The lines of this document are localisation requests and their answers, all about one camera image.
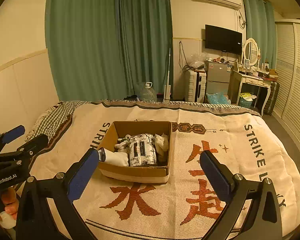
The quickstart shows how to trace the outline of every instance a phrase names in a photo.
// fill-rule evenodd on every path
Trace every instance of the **green curtain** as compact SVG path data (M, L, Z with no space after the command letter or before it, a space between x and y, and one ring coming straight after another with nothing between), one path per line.
M253 38L260 48L260 66L268 59L269 67L275 68L277 33L272 4L268 1L264 3L263 0L243 1L247 19L247 39Z
M115 0L47 0L45 36L60 100L129 95L120 59Z
M139 82L164 92L172 47L170 0L116 0L120 47L130 93ZM172 51L170 81L173 80Z

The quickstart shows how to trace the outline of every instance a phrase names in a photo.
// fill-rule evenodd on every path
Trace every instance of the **drawer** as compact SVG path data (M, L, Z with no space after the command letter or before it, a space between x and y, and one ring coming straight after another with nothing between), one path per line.
M246 83L253 84L253 85L258 85L258 80L246 77Z
M258 80L258 85L264 86L264 87L270 87L270 86L271 86L271 83L270 83L270 82L263 81L263 80Z

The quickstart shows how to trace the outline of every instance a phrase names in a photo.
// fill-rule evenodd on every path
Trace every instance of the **gray refrigerator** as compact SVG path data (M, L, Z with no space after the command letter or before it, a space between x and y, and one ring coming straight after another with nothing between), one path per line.
M208 66L206 94L228 94L231 65L206 61Z

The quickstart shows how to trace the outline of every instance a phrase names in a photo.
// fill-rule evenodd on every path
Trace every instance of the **human hand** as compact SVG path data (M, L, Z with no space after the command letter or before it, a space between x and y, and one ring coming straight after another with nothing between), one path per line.
M12 215L13 219L17 219L17 213L19 208L19 200L17 200L16 191L9 187L1 194L2 203L5 204L5 212L9 215Z

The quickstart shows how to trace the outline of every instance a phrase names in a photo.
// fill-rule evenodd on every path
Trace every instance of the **vanity table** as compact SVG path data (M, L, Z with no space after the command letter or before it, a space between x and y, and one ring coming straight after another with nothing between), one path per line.
M238 105L243 83L258 86L258 94L257 94L257 98L255 100L254 106L256 106L256 104L257 104L258 97L260 94L260 89L261 88L268 89L266 99L261 108L261 115L263 115L263 109L265 108L266 102L268 101L268 98L270 96L271 81L265 81L262 78L258 78L255 76L248 76L245 74L241 74L235 70L232 70L231 74L230 74L230 83L229 83L229 89L228 89L228 97L232 103L236 102L236 104Z

